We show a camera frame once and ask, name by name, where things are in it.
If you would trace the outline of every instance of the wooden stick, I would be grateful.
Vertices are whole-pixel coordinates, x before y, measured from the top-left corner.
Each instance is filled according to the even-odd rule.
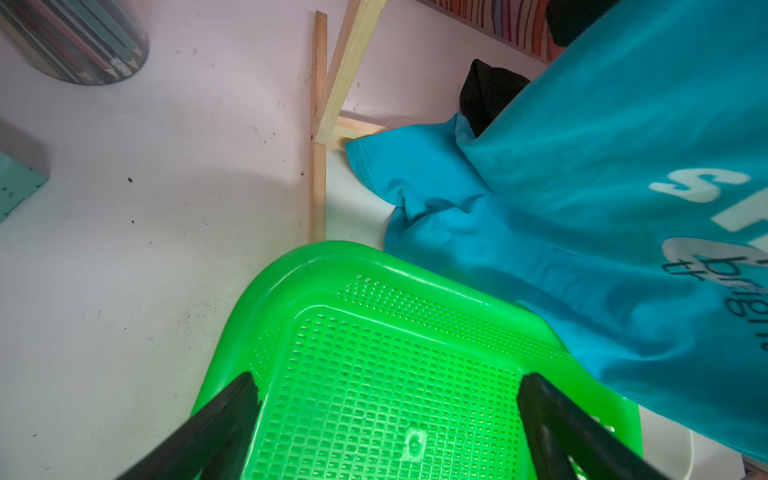
[[[336,119],[336,125],[333,126],[333,132],[326,142],[326,145],[343,149],[348,141],[378,134],[384,130],[386,130],[386,128],[381,125],[371,124],[367,121],[356,120],[340,115],[339,118]]]
[[[384,4],[386,0],[349,0],[328,71],[329,87],[314,121],[315,140],[321,144],[327,143],[333,133]]]
[[[328,16],[315,12],[315,35],[312,49],[312,123],[320,108],[326,88],[328,62]],[[326,239],[326,146],[310,133],[310,243]]]

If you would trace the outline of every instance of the white letter print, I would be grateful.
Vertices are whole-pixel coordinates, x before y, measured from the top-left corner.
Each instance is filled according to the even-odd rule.
[[[683,184],[688,187],[688,190],[681,190],[676,184],[662,184],[661,182],[653,182],[648,185],[648,188],[654,192],[674,195],[689,202],[706,204],[720,196],[720,187],[702,179],[702,175],[711,175],[712,181],[719,184],[741,185],[752,180],[747,174],[721,168],[684,168],[683,170],[675,170],[667,175],[667,178]]]

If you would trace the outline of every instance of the white surface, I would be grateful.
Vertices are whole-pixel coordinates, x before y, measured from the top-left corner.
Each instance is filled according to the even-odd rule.
[[[645,461],[670,480],[688,480],[694,467],[693,433],[643,407],[640,407],[640,423]]]

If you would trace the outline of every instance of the white floor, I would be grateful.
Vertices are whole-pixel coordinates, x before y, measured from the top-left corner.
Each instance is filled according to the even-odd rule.
[[[0,224],[0,478],[124,471],[188,416],[246,285],[306,242],[313,15],[332,51],[346,0],[134,4],[151,55],[120,84],[55,81],[0,41],[0,151],[51,174]],[[444,121],[475,57],[544,68],[389,0],[345,110]],[[391,207],[367,194],[331,154],[329,238],[381,245]]]

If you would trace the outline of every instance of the black fabric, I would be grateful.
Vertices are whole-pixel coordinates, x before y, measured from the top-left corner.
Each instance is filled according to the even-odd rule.
[[[549,0],[547,25],[554,44],[568,47],[619,0]]]
[[[475,59],[464,82],[459,105],[479,137],[509,102],[531,83],[526,77]]]

